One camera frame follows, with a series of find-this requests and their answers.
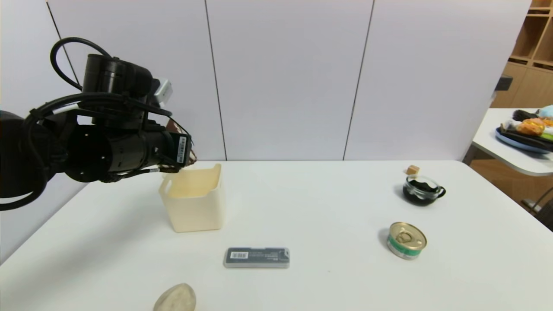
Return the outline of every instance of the barcode label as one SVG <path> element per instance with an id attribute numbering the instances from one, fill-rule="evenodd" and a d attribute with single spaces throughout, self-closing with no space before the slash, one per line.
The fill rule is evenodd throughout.
<path id="1" fill-rule="evenodd" d="M 248 259 L 248 252 L 231 252 L 231 259 Z"/>
<path id="2" fill-rule="evenodd" d="M 184 162 L 184 150 L 186 148 L 186 137 L 181 136 L 179 138 L 179 151 L 176 154 L 176 161 L 177 163 L 183 163 Z"/>

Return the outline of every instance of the wooden shelf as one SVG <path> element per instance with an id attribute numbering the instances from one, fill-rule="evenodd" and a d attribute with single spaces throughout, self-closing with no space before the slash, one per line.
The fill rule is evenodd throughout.
<path id="1" fill-rule="evenodd" d="M 503 74 L 513 77 L 492 107 L 543 107 L 553 102 L 553 0 L 533 0 Z"/>
<path id="2" fill-rule="evenodd" d="M 553 61 L 553 22 L 549 20 L 534 55 L 536 61 Z"/>
<path id="3" fill-rule="evenodd" d="M 551 7 L 551 0 L 532 0 L 530 7 Z"/>
<path id="4" fill-rule="evenodd" d="M 553 61 L 535 60 L 532 63 L 532 67 L 553 72 Z"/>
<path id="5" fill-rule="evenodd" d="M 530 59 L 526 58 L 526 57 L 522 57 L 522 56 L 511 55 L 509 57 L 508 61 L 510 63 L 526 66 L 528 64 L 528 62 L 530 61 Z"/>
<path id="6" fill-rule="evenodd" d="M 546 15 L 527 16 L 512 54 L 523 58 L 532 58 L 548 20 L 549 17 Z"/>

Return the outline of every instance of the dark liquid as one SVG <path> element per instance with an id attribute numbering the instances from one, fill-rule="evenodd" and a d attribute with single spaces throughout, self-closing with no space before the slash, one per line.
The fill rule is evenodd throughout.
<path id="1" fill-rule="evenodd" d="M 422 190 L 428 193 L 436 193 L 440 191 L 440 188 L 432 188 L 427 183 L 419 183 L 416 180 L 411 180 L 409 184 L 411 184 L 413 187 L 419 190 Z M 415 194 L 410 194 L 406 186 L 403 186 L 403 195 L 405 195 L 405 197 L 407 198 L 407 200 L 409 200 L 409 202 L 419 206 L 426 206 L 436 201 L 436 199 L 421 199 Z"/>

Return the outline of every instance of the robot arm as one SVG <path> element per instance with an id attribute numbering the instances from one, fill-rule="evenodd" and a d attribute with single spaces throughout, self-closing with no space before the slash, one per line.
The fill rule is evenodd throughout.
<path id="1" fill-rule="evenodd" d="M 59 48 L 69 42 L 102 54 L 88 56 L 82 86 L 56 63 Z M 31 203 L 56 173 L 79 182 L 117 182 L 143 173 L 176 173 L 195 160 L 190 159 L 191 137 L 183 128 L 170 132 L 148 119 L 150 113 L 171 116 L 162 109 L 171 95 L 168 80 L 154 79 L 146 68 L 111 57 L 80 38 L 57 42 L 50 61 L 58 75 L 82 92 L 32 109 L 25 119 L 0 112 L 0 198 L 28 194 L 0 204 L 0 210 Z M 78 116 L 91 117 L 92 125 L 80 125 Z M 152 165 L 157 168 L 146 168 Z"/>

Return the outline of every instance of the white wall panel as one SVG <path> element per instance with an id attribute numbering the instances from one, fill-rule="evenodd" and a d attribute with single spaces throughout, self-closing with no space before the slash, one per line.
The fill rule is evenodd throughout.
<path id="1" fill-rule="evenodd" d="M 88 39 L 171 80 L 166 109 L 192 134 L 198 157 L 225 159 L 204 0 L 49 2 L 62 38 Z M 87 54 L 96 52 L 79 44 L 67 50 L 82 83 Z"/>
<path id="2" fill-rule="evenodd" d="M 29 110 L 46 101 L 73 92 L 50 66 L 50 49 L 58 40 L 44 0 L 2 0 L 2 92 L 3 111 L 25 118 Z M 62 70 L 70 70 L 64 54 Z M 17 210 L 3 211 L 0 262 L 8 258 L 28 237 L 75 195 L 85 184 L 58 174 L 42 196 Z M 2 199 L 3 203 L 13 201 Z"/>
<path id="3" fill-rule="evenodd" d="M 461 159 L 529 4 L 376 1 L 346 159 Z"/>
<path id="4" fill-rule="evenodd" d="M 372 0 L 207 0 L 229 160 L 342 159 Z"/>

